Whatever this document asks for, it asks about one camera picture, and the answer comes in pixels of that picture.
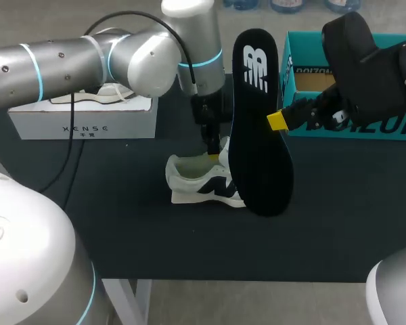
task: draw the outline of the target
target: gray robot arm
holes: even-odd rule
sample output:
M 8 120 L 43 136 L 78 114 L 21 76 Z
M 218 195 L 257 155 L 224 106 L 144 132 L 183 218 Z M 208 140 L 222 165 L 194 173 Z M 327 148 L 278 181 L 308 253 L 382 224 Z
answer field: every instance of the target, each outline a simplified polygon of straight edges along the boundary
M 166 93 L 176 73 L 188 95 L 224 85 L 221 41 L 213 0 L 164 0 L 163 20 L 192 58 L 196 85 L 177 40 L 163 26 L 131 34 L 108 29 L 78 39 L 0 48 L 0 109 L 117 82 L 144 97 Z

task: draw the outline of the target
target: sneaker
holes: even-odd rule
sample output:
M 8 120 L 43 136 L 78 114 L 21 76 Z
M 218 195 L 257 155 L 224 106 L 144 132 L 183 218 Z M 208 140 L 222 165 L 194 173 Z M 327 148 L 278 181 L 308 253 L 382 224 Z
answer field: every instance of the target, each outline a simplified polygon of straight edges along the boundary
M 100 104 L 114 104 L 125 102 L 135 97 L 135 93 L 118 83 L 106 83 L 101 88 L 95 89 L 95 93 L 86 92 L 84 90 L 75 93 L 75 102 L 91 100 Z M 70 95 L 53 98 L 50 100 L 52 104 L 69 104 Z
M 197 157 L 183 158 L 172 155 L 168 159 L 165 176 L 172 190 L 172 203 L 215 200 L 233 208 L 245 207 L 230 175 L 229 142 L 229 137 L 221 140 L 223 150 L 218 158 L 212 158 L 205 153 Z

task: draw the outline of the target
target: insole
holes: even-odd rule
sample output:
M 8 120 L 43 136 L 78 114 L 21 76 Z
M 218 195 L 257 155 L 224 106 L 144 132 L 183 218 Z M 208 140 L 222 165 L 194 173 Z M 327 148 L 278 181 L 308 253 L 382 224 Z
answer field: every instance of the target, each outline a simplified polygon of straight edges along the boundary
M 234 113 L 229 164 L 245 205 L 257 215 L 282 213 L 293 190 L 293 164 L 267 115 L 277 108 L 278 52 L 265 30 L 243 32 L 233 47 Z

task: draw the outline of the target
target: black tabletop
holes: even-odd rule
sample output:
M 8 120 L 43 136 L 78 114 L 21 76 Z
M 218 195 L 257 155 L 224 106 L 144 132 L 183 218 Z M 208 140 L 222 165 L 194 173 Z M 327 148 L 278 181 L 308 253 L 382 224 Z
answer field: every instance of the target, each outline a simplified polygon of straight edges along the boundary
M 286 137 L 292 203 L 265 219 L 221 203 L 170 203 L 168 157 L 204 146 L 177 87 L 159 105 L 156 139 L 85 142 L 66 212 L 101 277 L 363 282 L 406 246 L 406 142 Z M 66 142 L 21 141 L 8 123 L 0 114 L 1 162 L 18 181 L 43 185 Z M 48 193 L 56 202 L 75 163 Z

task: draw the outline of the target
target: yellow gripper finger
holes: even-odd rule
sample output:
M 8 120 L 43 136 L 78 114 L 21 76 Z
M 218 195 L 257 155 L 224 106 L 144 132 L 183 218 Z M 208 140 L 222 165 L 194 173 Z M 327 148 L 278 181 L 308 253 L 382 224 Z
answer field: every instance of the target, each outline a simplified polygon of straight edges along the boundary
M 272 131 L 288 130 L 286 121 L 284 120 L 281 110 L 276 113 L 267 116 Z
M 211 160 L 218 160 L 219 154 L 209 154 L 209 159 Z

